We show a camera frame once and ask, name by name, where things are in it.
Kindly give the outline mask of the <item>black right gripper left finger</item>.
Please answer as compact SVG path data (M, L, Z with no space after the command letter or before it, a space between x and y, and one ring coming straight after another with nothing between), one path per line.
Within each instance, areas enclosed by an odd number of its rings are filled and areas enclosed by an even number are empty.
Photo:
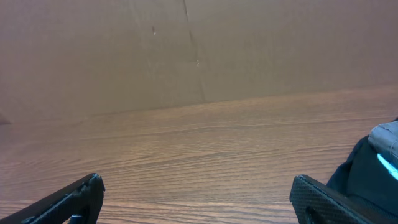
M95 224L103 205L104 192L101 176L92 173L1 219L1 223Z

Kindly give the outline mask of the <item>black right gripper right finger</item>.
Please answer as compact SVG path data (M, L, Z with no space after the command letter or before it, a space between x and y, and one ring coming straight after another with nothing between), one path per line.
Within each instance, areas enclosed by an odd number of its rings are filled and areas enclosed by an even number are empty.
M359 203L307 176L294 177L291 202L299 223L397 223L397 216Z

